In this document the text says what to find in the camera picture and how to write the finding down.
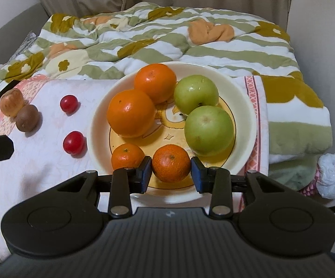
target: white plastic bag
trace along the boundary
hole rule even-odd
[[[318,160],[320,178],[316,186],[325,199],[335,199],[335,154],[325,154]]]

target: orange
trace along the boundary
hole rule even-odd
[[[177,183],[189,175],[190,169],[188,153],[178,145],[165,145],[153,155],[152,170],[161,182]]]
[[[123,167],[138,167],[144,157],[144,152],[139,146],[132,143],[121,144],[112,153],[113,170]]]
[[[176,75],[164,64],[151,64],[139,70],[134,88],[145,92],[154,104],[168,100],[174,94]]]
[[[148,95],[140,90],[117,93],[109,103],[107,120],[122,137],[139,137],[154,123],[156,108]]]

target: bowl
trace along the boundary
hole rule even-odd
[[[232,144],[214,157],[199,157],[205,166],[218,166],[237,174],[247,162],[255,144],[257,126],[256,116],[248,95],[230,77],[207,66],[181,62],[164,63],[172,69],[181,80],[194,74],[201,74],[211,79],[217,86],[220,96],[219,106],[229,113],[235,127],[235,138]],[[111,99],[119,92],[134,88],[134,77],[137,71],[120,79],[104,96],[97,106],[88,131],[87,141],[90,158],[99,174],[111,174],[111,156],[113,150],[125,142],[140,146],[144,153],[153,156],[161,146],[173,143],[183,147],[190,157],[194,152],[185,142],[185,117],[177,110],[173,99],[156,106],[158,116],[155,125],[141,137],[122,138],[110,128],[107,121],[107,109]],[[154,174],[151,177],[145,194],[134,194],[132,198],[153,203],[156,197],[159,202],[181,203],[200,198],[196,192],[191,176],[175,184],[160,182]]]

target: kiwi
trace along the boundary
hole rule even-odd
[[[33,104],[21,108],[15,118],[15,125],[21,132],[31,132],[40,119],[40,113]]]

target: apple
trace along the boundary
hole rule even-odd
[[[174,100],[179,110],[189,115],[200,106],[216,106],[219,92],[213,81],[203,75],[191,75],[181,79],[175,87]]]
[[[220,107],[202,106],[188,115],[184,135],[188,146],[198,156],[210,157],[224,151],[235,133],[226,111]]]

